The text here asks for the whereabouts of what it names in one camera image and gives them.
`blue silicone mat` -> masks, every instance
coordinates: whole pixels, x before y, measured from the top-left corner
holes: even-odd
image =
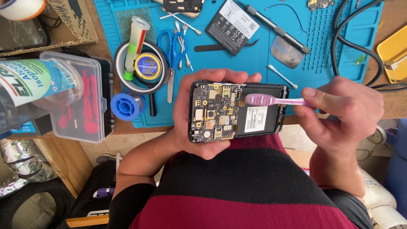
[[[359,7],[370,1],[371,0],[361,0]],[[159,19],[159,17],[167,15],[167,13],[161,10],[160,4],[152,0],[94,0],[94,2],[112,57],[123,41],[117,20],[114,16],[117,11],[150,7],[156,35],[163,30],[175,28],[175,18],[168,17],[162,20]],[[189,45],[187,53],[194,71],[198,71],[202,68],[230,68],[236,71],[246,71],[249,75],[259,72],[263,76],[262,83],[287,84],[280,76],[267,68],[268,64],[272,64],[280,73],[298,85],[298,89],[291,89],[290,98],[301,97],[300,93],[304,87],[317,88],[328,83],[330,79],[334,77],[329,57],[329,46],[332,37],[331,20],[341,0],[338,0],[333,6],[316,9],[313,12],[307,7],[307,0],[284,2],[279,0],[246,1],[246,3],[251,4],[254,8],[269,17],[274,23],[311,49],[311,53],[306,55],[301,64],[294,70],[273,57],[270,52],[270,46],[276,34],[258,20],[257,22],[260,24],[260,28],[252,36],[249,43],[253,43],[257,39],[259,39],[259,41],[254,46],[244,47],[236,57],[227,50],[195,52],[193,50],[195,46],[217,44],[217,41],[205,32],[205,28],[215,16],[223,2],[223,0],[218,0],[216,3],[212,3],[212,1],[206,0],[202,12],[196,19],[178,15],[182,20],[196,29],[201,30],[203,33],[202,35],[197,35],[192,29],[188,29],[186,32]],[[301,30],[295,13],[289,7],[279,5],[266,11],[264,10],[271,5],[282,3],[289,4],[294,8],[304,29],[309,33],[305,33]],[[354,12],[357,9],[356,4],[357,0],[349,1],[340,18],[344,19],[350,13]],[[346,25],[342,31],[342,35],[353,43],[372,49],[382,8],[383,3],[380,3],[359,14]],[[362,83],[368,57],[364,57],[363,61],[356,64],[363,56],[363,53],[343,46],[340,43],[336,47],[336,52],[341,75]],[[178,85],[182,76],[192,73],[190,68],[185,65],[185,60],[183,63],[184,66],[182,70],[177,69],[175,72],[174,84],[176,85],[174,85],[173,101],[176,98]],[[149,105],[147,104],[146,111],[133,121],[133,126],[135,128],[149,128],[173,125],[173,103],[167,103],[166,95],[167,86],[165,85],[155,94],[157,116],[151,117],[149,115]],[[293,114],[292,107],[289,106],[286,109],[286,115]]]

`yellow tray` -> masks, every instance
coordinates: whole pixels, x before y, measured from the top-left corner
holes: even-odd
[[[385,66],[388,65],[385,72],[392,84],[407,77],[407,59],[399,62],[394,70],[389,66],[391,62],[397,62],[407,55],[407,25],[381,42],[376,50]]]

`blue tool handle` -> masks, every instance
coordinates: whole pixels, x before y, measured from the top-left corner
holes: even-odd
[[[175,46],[175,43],[176,43],[177,40],[178,40],[178,37],[182,37],[182,38],[184,39],[184,47],[185,47],[185,50],[184,50],[183,53],[181,53],[181,52],[177,52],[176,49],[173,47],[173,64],[174,64],[174,65],[178,65],[179,62],[180,62],[180,61],[184,58],[184,56],[186,55],[186,52],[188,51],[188,42],[186,41],[185,35],[184,35],[183,33],[181,33],[181,32],[178,32],[178,33],[175,34],[175,36],[174,36],[174,41],[173,41],[174,46]]]
[[[164,54],[166,55],[167,62],[170,64],[170,66],[171,66],[171,54],[173,52],[173,33],[174,33],[173,30],[164,30],[160,33],[160,35],[158,35],[158,38],[157,38],[157,41],[158,41],[157,44],[162,49]],[[168,38],[170,41],[168,51],[164,50],[164,45],[166,45],[166,44],[162,43],[162,39],[163,39],[164,35],[166,35],[166,34],[168,34]]]

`phone battery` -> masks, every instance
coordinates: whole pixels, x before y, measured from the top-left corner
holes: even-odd
[[[205,31],[236,56],[259,27],[234,1],[226,0]]]

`pink toothbrush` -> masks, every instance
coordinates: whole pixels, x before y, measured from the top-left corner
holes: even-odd
[[[249,94],[245,98],[245,102],[250,105],[256,106],[271,106],[274,104],[286,104],[286,105],[304,105],[312,107],[303,98],[300,99],[278,99],[272,95],[266,94]]]

